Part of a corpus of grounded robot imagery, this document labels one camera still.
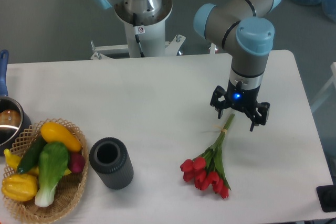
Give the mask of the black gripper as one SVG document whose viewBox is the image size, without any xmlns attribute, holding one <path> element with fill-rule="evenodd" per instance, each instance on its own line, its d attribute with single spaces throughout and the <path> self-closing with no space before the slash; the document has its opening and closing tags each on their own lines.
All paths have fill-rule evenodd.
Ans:
<svg viewBox="0 0 336 224">
<path fill-rule="evenodd" d="M 250 131 L 252 132 L 256 126 L 266 125 L 269 116 L 270 103 L 257 102 L 259 89 L 260 86 L 250 90 L 238 88 L 229 81 L 227 91 L 221 86 L 215 88 L 210 106 L 213 106 L 217 111 L 218 119 L 228 108 L 246 113 L 251 120 Z"/>
</svg>

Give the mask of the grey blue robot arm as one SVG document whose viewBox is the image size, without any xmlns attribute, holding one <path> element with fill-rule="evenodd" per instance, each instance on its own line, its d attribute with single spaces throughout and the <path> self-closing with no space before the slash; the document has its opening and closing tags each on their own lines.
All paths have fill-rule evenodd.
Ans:
<svg viewBox="0 0 336 224">
<path fill-rule="evenodd" d="M 163 56 L 165 21 L 172 0 L 94 0 L 101 8 L 113 8 L 124 23 L 129 55 Z M 275 29 L 264 16 L 281 0 L 231 0 L 225 6 L 205 4 L 194 16 L 195 31 L 232 56 L 227 88 L 216 87 L 211 98 L 218 114 L 232 108 L 244 113 L 251 126 L 265 125 L 270 105 L 257 101 Z"/>
</svg>

